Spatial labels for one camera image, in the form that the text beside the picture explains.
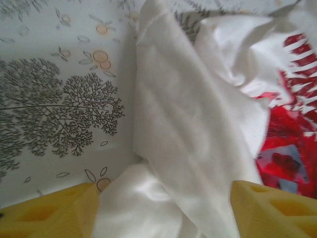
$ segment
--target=white cloth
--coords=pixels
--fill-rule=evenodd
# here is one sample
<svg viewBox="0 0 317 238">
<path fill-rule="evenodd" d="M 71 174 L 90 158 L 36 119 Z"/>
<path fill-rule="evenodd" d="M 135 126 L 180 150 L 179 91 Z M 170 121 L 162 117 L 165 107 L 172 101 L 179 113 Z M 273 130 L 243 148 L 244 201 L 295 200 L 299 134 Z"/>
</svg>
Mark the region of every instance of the white cloth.
<svg viewBox="0 0 317 238">
<path fill-rule="evenodd" d="M 231 182 L 261 183 L 253 159 L 269 112 L 266 100 L 249 96 L 261 95 L 263 85 L 279 87 L 266 78 L 278 74 L 260 49 L 282 52 L 278 41 L 295 27 L 269 17 L 211 18 L 192 47 L 168 9 L 148 0 L 140 14 L 134 149 L 148 163 L 130 167 L 101 194 L 94 238 L 237 238 Z M 246 30 L 231 35 L 241 25 Z M 285 57 L 276 66 L 287 70 Z M 269 64 L 259 66 L 260 58 Z"/>
</svg>

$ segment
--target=white patterned surface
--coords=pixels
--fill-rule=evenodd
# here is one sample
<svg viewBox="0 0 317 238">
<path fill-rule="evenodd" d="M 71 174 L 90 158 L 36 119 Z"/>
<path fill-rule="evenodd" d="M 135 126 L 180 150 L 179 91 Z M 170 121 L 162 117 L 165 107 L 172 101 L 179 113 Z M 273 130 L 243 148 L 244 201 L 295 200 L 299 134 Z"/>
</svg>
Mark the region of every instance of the white patterned surface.
<svg viewBox="0 0 317 238">
<path fill-rule="evenodd" d="M 143 2 L 0 1 L 1 207 L 87 181 L 102 179 L 101 188 L 138 162 L 132 116 Z M 170 7 L 194 41 L 195 21 L 204 17 L 269 14 L 294 2 L 178 0 Z"/>
</svg>

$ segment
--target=yellow plastic piece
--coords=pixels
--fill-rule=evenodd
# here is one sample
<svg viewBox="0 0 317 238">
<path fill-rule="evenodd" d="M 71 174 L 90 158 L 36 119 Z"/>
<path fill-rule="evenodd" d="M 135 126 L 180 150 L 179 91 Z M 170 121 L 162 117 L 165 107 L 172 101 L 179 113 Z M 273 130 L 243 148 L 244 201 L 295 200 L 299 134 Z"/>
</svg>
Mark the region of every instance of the yellow plastic piece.
<svg viewBox="0 0 317 238">
<path fill-rule="evenodd" d="M 0 238 L 90 238 L 98 194 L 83 183 L 0 209 Z"/>
<path fill-rule="evenodd" d="M 234 181 L 231 205 L 241 238 L 317 238 L 317 200 Z"/>
</svg>

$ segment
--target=fabric fold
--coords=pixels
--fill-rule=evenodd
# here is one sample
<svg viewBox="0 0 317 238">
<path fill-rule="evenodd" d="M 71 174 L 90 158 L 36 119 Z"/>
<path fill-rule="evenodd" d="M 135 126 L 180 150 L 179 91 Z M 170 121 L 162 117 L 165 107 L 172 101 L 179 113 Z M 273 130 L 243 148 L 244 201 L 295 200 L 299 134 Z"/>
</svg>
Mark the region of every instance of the fabric fold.
<svg viewBox="0 0 317 238">
<path fill-rule="evenodd" d="M 167 9 L 152 0 L 140 14 L 134 149 L 207 237 L 238 237 L 230 184 L 261 183 L 268 109 L 211 74 Z"/>
</svg>

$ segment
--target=printed tree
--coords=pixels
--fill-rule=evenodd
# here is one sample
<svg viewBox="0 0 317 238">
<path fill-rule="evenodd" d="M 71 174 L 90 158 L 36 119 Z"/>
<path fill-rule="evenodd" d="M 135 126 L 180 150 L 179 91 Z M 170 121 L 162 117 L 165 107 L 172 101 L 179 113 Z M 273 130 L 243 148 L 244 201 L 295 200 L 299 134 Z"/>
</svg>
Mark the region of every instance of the printed tree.
<svg viewBox="0 0 317 238">
<path fill-rule="evenodd" d="M 44 59 L 0 60 L 0 178 L 18 168 L 14 157 L 28 148 L 43 156 L 80 156 L 93 143 L 91 127 L 117 133 L 124 116 L 118 88 L 95 73 L 72 76 L 64 86 L 59 68 Z"/>
</svg>

